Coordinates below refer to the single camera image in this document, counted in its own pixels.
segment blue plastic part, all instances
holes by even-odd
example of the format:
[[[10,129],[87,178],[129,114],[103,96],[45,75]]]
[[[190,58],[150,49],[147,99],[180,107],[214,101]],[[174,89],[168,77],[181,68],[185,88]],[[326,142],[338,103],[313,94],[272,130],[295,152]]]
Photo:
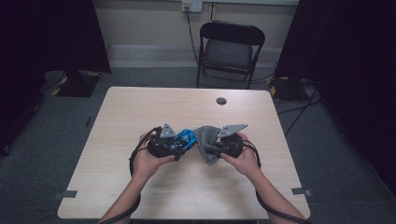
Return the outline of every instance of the blue plastic part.
[[[193,130],[185,129],[174,137],[174,141],[175,143],[171,146],[171,149],[187,151],[195,145],[197,139]]]

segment wooden table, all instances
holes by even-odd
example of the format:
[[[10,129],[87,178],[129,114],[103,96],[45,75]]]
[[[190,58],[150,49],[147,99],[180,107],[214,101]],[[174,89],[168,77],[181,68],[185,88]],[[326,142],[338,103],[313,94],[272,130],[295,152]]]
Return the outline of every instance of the wooden table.
[[[226,105],[217,104],[223,97]],[[140,134],[168,122],[177,132],[204,125],[248,124],[242,132],[255,144],[262,171],[305,217],[310,211],[273,101],[267,91],[113,87],[92,127],[63,198],[60,218],[100,218],[130,180],[129,158]],[[132,218],[265,219],[251,183],[230,164],[207,165],[193,147],[165,164],[142,191]]]

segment gray carpet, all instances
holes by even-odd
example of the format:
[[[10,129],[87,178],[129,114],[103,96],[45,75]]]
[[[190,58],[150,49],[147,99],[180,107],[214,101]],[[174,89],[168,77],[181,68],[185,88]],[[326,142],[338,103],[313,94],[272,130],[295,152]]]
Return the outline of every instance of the gray carpet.
[[[254,78],[265,77],[272,72],[270,68],[258,68]],[[61,74],[47,73],[45,86],[56,81]],[[10,146],[10,155],[0,158],[0,223],[95,223],[97,220],[59,219],[60,201],[53,200],[53,195],[67,188],[108,88],[194,88],[195,75],[196,69],[192,67],[114,68],[112,75],[101,77],[91,98],[51,96],[56,86],[44,91],[39,111]],[[210,77],[204,77],[202,81],[221,88],[246,87],[245,83]],[[268,87],[265,83],[258,83],[251,89],[268,90]],[[312,94],[313,89],[313,85],[306,86],[308,94]],[[304,104],[275,101],[278,112],[301,105]],[[285,131],[299,112],[279,115]],[[366,159],[343,138],[342,125],[325,104],[309,106],[291,128],[287,141],[302,185],[313,193],[307,197],[311,222],[396,223],[393,197]]]

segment white wall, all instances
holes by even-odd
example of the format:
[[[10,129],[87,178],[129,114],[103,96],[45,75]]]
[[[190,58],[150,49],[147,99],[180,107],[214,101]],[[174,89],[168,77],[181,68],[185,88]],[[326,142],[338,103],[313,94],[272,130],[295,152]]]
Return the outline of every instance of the white wall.
[[[189,25],[180,1],[94,1],[99,24],[107,45],[175,46],[190,48]],[[191,13],[195,45],[199,29],[214,20],[255,25],[266,35],[265,52],[279,54],[283,48],[296,6],[203,3],[202,13]]]

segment hand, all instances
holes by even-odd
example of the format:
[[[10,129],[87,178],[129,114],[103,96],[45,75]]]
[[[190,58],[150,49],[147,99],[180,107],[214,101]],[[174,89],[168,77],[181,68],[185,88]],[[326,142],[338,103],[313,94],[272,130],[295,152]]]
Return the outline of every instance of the hand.
[[[248,141],[248,137],[243,133],[238,132],[238,135],[241,136],[242,140]],[[238,158],[234,158],[225,153],[221,153],[220,156],[225,161],[233,165],[239,173],[247,177],[250,177],[257,172],[261,172],[260,167],[256,161],[256,155],[251,148],[244,147],[242,149],[241,155]]]
[[[145,135],[146,135],[145,133],[140,135],[139,142],[144,138]],[[134,159],[133,176],[139,176],[140,178],[149,179],[157,172],[160,166],[168,162],[171,162],[172,160],[175,159],[175,156],[173,155],[163,158],[157,158],[152,156],[147,150],[147,142],[152,136],[154,136],[154,134],[151,134],[142,143],[142,145],[139,148],[140,151],[137,152],[136,158]]]

